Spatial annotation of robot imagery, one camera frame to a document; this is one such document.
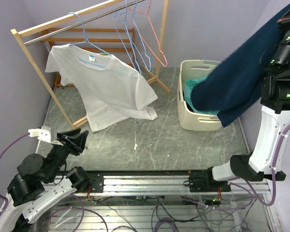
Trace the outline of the teal t shirt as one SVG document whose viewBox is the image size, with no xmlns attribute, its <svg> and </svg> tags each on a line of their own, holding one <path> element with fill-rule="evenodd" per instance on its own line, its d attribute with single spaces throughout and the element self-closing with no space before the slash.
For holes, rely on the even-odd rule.
<svg viewBox="0 0 290 232">
<path fill-rule="evenodd" d="M 191 112 L 205 115 L 217 115 L 219 110 L 199 110 L 195 107 L 195 102 L 201 99 L 201 96 L 197 96 L 193 91 L 196 86 L 204 82 L 207 79 L 207 75 L 198 78 L 188 78 L 184 82 L 183 98 L 187 104 L 188 109 Z"/>
</svg>

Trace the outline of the blue hanger of navy shirt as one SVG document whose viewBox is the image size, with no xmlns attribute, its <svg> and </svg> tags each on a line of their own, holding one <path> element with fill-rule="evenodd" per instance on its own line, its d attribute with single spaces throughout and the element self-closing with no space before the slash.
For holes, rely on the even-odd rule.
<svg viewBox="0 0 290 232">
<path fill-rule="evenodd" d="M 132 67 L 135 70 L 142 73 L 141 65 L 146 65 L 146 61 L 143 58 L 142 52 L 137 47 L 135 39 L 133 38 L 135 32 L 129 32 L 128 19 L 132 19 L 132 22 L 134 22 L 135 15 L 135 10 L 133 10 L 131 14 L 128 12 L 129 6 L 128 1 L 125 0 L 123 9 L 111 13 L 110 17 L 113 25 L 115 26 L 115 31 L 119 36 L 120 42 L 128 55 L 128 60 L 131 62 Z"/>
</svg>

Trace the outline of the navy blue t shirt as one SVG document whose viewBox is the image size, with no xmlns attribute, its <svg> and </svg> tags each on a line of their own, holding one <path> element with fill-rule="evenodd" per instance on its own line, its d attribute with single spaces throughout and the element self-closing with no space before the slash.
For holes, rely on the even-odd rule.
<svg viewBox="0 0 290 232">
<path fill-rule="evenodd" d="M 194 88 L 201 99 L 195 102 L 199 110 L 219 110 L 223 127 L 228 126 L 261 97 L 265 68 L 274 54 L 271 46 L 283 38 L 277 21 L 290 10 L 290 3 L 269 19 L 230 56 L 216 66 L 207 79 Z"/>
</svg>

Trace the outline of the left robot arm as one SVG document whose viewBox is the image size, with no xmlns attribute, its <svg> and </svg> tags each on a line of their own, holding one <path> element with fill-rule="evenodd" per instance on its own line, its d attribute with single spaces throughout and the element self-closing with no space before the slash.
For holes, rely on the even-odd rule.
<svg viewBox="0 0 290 232">
<path fill-rule="evenodd" d="M 10 182 L 4 203 L 0 208 L 0 232 L 27 232 L 49 208 L 66 196 L 87 190 L 89 176 L 81 167 L 74 167 L 53 189 L 45 191 L 44 184 L 51 184 L 67 157 L 83 153 L 89 132 L 74 129 L 62 133 L 42 126 L 29 129 L 27 136 L 36 137 L 53 147 L 46 157 L 33 153 L 17 167 L 17 175 Z"/>
</svg>

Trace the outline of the blue hanger of teal shirt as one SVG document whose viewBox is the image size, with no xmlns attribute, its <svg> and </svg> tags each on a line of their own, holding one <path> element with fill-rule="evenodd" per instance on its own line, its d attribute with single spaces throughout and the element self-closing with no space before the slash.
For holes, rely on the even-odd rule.
<svg viewBox="0 0 290 232">
<path fill-rule="evenodd" d="M 124 3 L 125 3 L 124 10 L 123 10 L 122 13 L 120 13 L 120 15 L 122 16 L 122 19 L 118 18 L 118 21 L 121 22 L 121 24 L 123 25 L 123 29 L 125 30 L 125 32 L 126 32 L 126 34 L 128 36 L 129 43 L 130 43 L 131 49 L 132 49 L 132 54 L 134 55 L 134 58 L 135 58 L 135 65 L 137 66 L 138 70 L 141 71 L 140 64 L 139 64 L 139 62 L 136 59 L 136 54 L 138 54 L 138 56 L 140 57 L 140 59 L 141 59 L 141 61 L 143 63 L 143 66 L 144 66 L 145 70 L 151 71 L 151 68 L 152 68 L 151 58 L 147 54 L 145 42 L 144 42 L 144 40 L 142 38 L 141 31 L 139 30 L 139 28 L 137 26 L 137 23 L 135 21 L 135 13 L 136 13 L 138 1 L 136 0 L 135 4 L 133 4 L 134 7 L 132 8 L 132 12 L 131 13 L 129 13 L 129 11 L 128 11 L 128 8 L 130 7 L 128 5 L 128 1 L 125 0 Z M 141 43 L 142 48 L 143 48 L 142 51 L 139 49 L 139 47 L 136 45 L 136 43 L 132 41 L 130 33 L 128 32 L 128 19 L 131 19 L 132 24 L 135 26 L 137 35 L 139 36 L 140 43 Z"/>
</svg>

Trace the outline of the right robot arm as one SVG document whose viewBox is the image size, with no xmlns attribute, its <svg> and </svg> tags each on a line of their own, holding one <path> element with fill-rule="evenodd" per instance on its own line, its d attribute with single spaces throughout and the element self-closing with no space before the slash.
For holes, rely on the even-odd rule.
<svg viewBox="0 0 290 232">
<path fill-rule="evenodd" d="M 228 163 L 213 167 L 212 174 L 203 180 L 208 191 L 216 190 L 220 182 L 237 178 L 250 182 L 286 178 L 281 157 L 290 130 L 290 9 L 277 22 L 283 38 L 266 67 L 256 146 L 250 156 L 233 155 Z"/>
</svg>

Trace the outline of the white t shirt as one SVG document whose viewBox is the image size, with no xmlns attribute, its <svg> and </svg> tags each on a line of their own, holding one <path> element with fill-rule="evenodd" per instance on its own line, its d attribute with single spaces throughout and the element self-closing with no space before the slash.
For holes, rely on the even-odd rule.
<svg viewBox="0 0 290 232">
<path fill-rule="evenodd" d="M 127 118 L 154 120 L 150 106 L 157 95 L 146 79 L 114 55 L 101 55 L 76 45 L 51 48 L 45 71 L 58 72 L 61 84 L 73 84 L 83 100 L 93 132 Z"/>
</svg>

